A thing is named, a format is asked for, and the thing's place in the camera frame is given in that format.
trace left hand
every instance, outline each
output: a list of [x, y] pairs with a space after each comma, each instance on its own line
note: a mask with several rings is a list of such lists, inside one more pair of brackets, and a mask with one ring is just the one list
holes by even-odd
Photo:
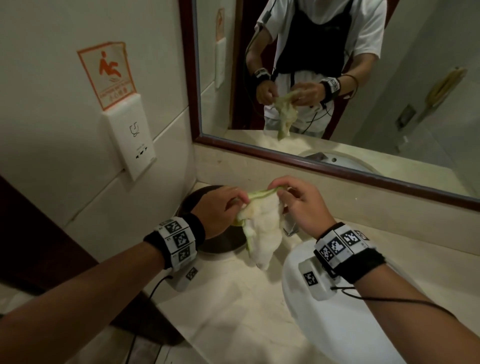
[[315, 106], [325, 98], [325, 86], [316, 82], [298, 82], [291, 90], [300, 90], [291, 99], [293, 106]]
[[238, 187], [223, 186], [202, 196], [193, 208], [194, 214], [205, 229], [205, 239], [223, 233], [233, 222], [243, 204], [249, 203], [248, 195]]

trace wristband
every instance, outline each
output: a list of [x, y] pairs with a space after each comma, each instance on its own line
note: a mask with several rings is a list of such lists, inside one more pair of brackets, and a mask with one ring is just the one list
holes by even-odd
[[334, 77], [327, 77], [320, 81], [322, 85], [325, 87], [325, 98], [322, 100], [321, 104], [326, 108], [325, 104], [332, 100], [335, 100], [336, 97], [340, 94], [340, 90], [342, 88], [340, 81], [338, 78]]
[[194, 214], [174, 217], [159, 224], [144, 241], [157, 248], [165, 260], [165, 269], [180, 270], [195, 259], [197, 246], [205, 240], [205, 230]]
[[315, 256], [332, 277], [343, 277], [355, 283], [372, 269], [385, 263], [385, 258], [367, 242], [359, 230], [339, 222], [328, 229], [315, 244]]
[[259, 84], [263, 81], [270, 80], [271, 77], [271, 74], [266, 68], [260, 68], [253, 73], [252, 83], [255, 85], [255, 88], [257, 88]]

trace white t-shirt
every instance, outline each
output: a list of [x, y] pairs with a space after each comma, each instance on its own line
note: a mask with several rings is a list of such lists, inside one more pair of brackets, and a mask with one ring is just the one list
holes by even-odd
[[[262, 18], [266, 11], [272, 8], [275, 0], [269, 0], [258, 23], [262, 24]], [[330, 21], [335, 15], [340, 14], [345, 9], [349, 0], [298, 0], [299, 7], [304, 11], [310, 20], [316, 24], [324, 24]], [[345, 49], [348, 54], [353, 56], [362, 53], [373, 53], [380, 57], [382, 49], [382, 40], [384, 37], [384, 26], [387, 11], [386, 0], [354, 0], [350, 14], [352, 15], [352, 25], [348, 33]], [[270, 32], [272, 39], [278, 37], [276, 44], [276, 54], [274, 67], [278, 57], [283, 51], [288, 39], [288, 31], [295, 12], [294, 0], [276, 0], [272, 9], [272, 16], [263, 24]], [[320, 82], [325, 76], [315, 74], [312, 71], [295, 72], [295, 83], [298, 82]], [[286, 95], [290, 91], [290, 75], [279, 74], [275, 80], [280, 96]], [[293, 126], [304, 130], [310, 125], [310, 121], [315, 121], [308, 128], [311, 132], [321, 132], [325, 130], [333, 114], [333, 101], [327, 103], [327, 109], [323, 110], [320, 105], [310, 108], [308, 106], [298, 107], [299, 117]], [[271, 119], [278, 119], [277, 110], [271, 106], [265, 106], [264, 114]]]

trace hand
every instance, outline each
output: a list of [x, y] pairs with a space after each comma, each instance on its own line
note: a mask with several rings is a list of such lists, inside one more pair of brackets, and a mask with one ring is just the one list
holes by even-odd
[[322, 195], [314, 185], [298, 178], [284, 176], [273, 180], [268, 189], [279, 186], [288, 187], [287, 191], [278, 190], [278, 197], [287, 205], [298, 226], [307, 234], [318, 240], [320, 235], [336, 224]]
[[292, 97], [293, 106], [315, 106], [325, 98], [325, 86], [316, 82], [298, 82], [291, 90], [300, 90]]
[[265, 80], [257, 86], [257, 100], [263, 105], [272, 105], [278, 97], [278, 89], [275, 82]]
[[233, 222], [243, 204], [249, 203], [248, 195], [238, 187], [223, 186], [207, 192], [193, 208], [194, 214], [205, 229], [205, 239], [223, 233]]

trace slipping person icon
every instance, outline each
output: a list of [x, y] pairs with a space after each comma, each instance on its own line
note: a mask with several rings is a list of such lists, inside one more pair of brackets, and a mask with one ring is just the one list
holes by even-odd
[[117, 67], [119, 64], [116, 62], [107, 63], [105, 60], [106, 56], [107, 53], [103, 50], [102, 59], [100, 60], [100, 74], [103, 74], [103, 71], [105, 71], [108, 76], [116, 74], [118, 77], [121, 77], [121, 73], [114, 69], [114, 67]]

